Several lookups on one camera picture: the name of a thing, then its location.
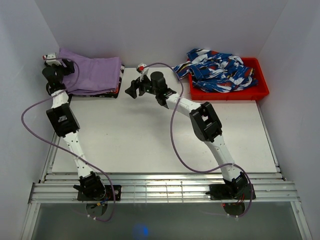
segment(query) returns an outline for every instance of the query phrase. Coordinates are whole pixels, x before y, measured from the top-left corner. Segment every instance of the metal frame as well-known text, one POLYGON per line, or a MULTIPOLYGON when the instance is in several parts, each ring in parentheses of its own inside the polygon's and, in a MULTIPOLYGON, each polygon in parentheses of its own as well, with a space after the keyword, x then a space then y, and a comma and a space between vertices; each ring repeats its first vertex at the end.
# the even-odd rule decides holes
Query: metal frame
POLYGON ((302 211, 301 202, 292 201, 291 206, 303 240, 312 240, 308 224, 302 211))
MULTIPOLYGON (((256 199, 255 202, 291 202, 292 210, 296 218, 303 240, 312 239, 305 216, 303 214, 300 198, 292 181, 286 181, 279 168, 279 163, 272 146, 261 109, 257 104, 265 134, 271 149, 276 173, 249 173, 253 183, 256 199)), ((54 135, 52 142, 59 144, 60 139, 54 135)), ((39 209, 43 203, 59 204, 83 202, 77 201, 77 191, 73 189, 78 184, 77 173, 53 173, 52 167, 57 149, 50 147, 45 163, 45 168, 40 183, 32 187, 29 206, 24 228, 21 234, 22 240, 30 240, 36 225, 39 209)), ((100 175, 107 185, 108 180, 100 175)), ((209 184, 222 184, 221 173, 212 174, 110 174, 112 183, 122 185, 121 201, 131 204, 150 203, 221 203, 220 200, 210 200, 206 195, 209 184)))

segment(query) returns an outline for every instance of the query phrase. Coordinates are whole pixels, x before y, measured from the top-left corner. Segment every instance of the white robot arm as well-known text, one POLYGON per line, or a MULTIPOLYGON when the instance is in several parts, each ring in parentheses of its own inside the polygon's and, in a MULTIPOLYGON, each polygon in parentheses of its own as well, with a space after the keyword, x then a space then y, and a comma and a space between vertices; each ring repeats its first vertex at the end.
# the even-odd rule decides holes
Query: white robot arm
MULTIPOLYGON (((166 100, 167 107, 171 110, 175 109, 178 99, 179 99, 178 93, 174 93, 170 95, 166 100)), ((190 113, 192 111, 196 111, 201 107, 202 107, 201 104, 198 102, 190 101, 186 98, 181 98, 176 110, 177 112, 189 118, 190 113)), ((203 141, 203 142, 208 146, 208 148, 212 152, 218 165, 235 163, 234 159, 232 158, 225 144, 224 137, 222 136, 222 134, 216 136, 213 142, 211 141, 203 141)), ((232 179, 236 179, 240 175, 240 170, 232 165, 222 167, 221 172, 222 172, 223 179, 229 182, 231 182, 232 179)))
MULTIPOLYGON (((86 160, 81 148, 78 132, 80 126, 70 109, 69 96, 63 84, 63 77, 75 72, 74 63, 62 59, 64 65, 57 60, 57 55, 51 53, 44 55, 45 68, 42 74, 47 79, 47 91, 53 97, 52 107, 46 114, 53 126, 55 133, 67 144, 69 150, 86 160)), ((86 200, 100 200, 106 195, 106 188, 97 173, 85 162, 73 157, 77 167, 80 185, 73 187, 82 193, 86 200)))
POLYGON ((140 64, 137 71, 141 73, 141 76, 133 80, 125 92, 134 99, 137 98, 138 89, 139 96, 144 93, 153 94, 161 106, 171 110, 175 109, 180 99, 177 112, 190 118, 196 137, 208 146, 219 166, 229 164, 221 167, 225 184, 210 185, 210 192, 207 194, 210 194, 212 199, 236 199, 241 196, 247 199, 252 186, 249 185, 245 174, 234 166, 235 161, 222 136, 222 124, 211 103, 200 104, 183 97, 180 98, 179 94, 168 88, 162 72, 151 73, 149 79, 148 68, 145 64, 140 64))

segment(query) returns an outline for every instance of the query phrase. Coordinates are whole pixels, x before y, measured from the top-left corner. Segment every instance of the black mounting plate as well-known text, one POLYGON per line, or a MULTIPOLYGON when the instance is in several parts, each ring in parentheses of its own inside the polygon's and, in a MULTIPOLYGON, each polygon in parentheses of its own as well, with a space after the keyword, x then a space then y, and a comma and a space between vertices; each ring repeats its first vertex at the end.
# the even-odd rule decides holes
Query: black mounting plate
MULTIPOLYGON (((253 185, 252 185, 252 189, 253 189, 252 199, 256 199, 256 193, 253 185)), ((231 196, 230 189, 226 184, 210 184, 209 191, 206 192, 205 194, 210 195, 211 200, 234 200, 235 198, 241 197, 241 196, 231 196)), ((243 194, 244 194, 245 200, 250 199, 251 197, 250 184, 247 184, 247 186, 243 189, 243 194)))
MULTIPOLYGON (((114 196, 112 194, 112 189, 110 185, 104 185, 105 190, 106 190, 106 194, 109 197, 109 199, 107 201, 113 201, 114 200, 114 196)), ((113 185, 114 191, 118 191, 118 193, 115 195, 115 200, 116 201, 120 201, 121 199, 121 185, 113 185)), ((78 201, 99 201, 96 200, 94 198, 90 198, 90 197, 86 197, 81 191, 78 191, 78 197, 76 198, 78 201)))

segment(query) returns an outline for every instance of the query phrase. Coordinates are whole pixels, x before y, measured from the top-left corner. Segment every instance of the folded cloth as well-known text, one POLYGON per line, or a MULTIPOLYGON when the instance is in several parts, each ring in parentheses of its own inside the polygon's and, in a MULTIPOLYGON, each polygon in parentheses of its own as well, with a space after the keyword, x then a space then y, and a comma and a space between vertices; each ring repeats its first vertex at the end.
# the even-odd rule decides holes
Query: folded cloth
POLYGON ((112 58, 87 58, 60 48, 59 58, 71 59, 79 65, 80 74, 76 81, 78 68, 74 66, 74 74, 64 76, 63 83, 73 95, 96 95, 115 91, 119 84, 121 60, 112 58))
POLYGON ((192 75, 192 85, 207 93, 229 93, 257 85, 254 69, 244 66, 238 56, 195 48, 187 53, 188 61, 174 68, 183 78, 192 75))

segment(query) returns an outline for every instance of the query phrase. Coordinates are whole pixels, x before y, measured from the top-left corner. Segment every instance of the glass panel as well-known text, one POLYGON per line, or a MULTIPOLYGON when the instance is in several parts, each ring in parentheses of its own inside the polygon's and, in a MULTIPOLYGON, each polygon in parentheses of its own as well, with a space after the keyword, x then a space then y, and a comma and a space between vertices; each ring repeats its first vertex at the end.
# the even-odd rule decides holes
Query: glass panel
POLYGON ((85 208, 85 204, 41 204, 32 239, 302 239, 290 202, 254 202, 238 220, 203 213, 224 214, 219 203, 117 204, 108 223, 73 211, 85 214, 85 208))

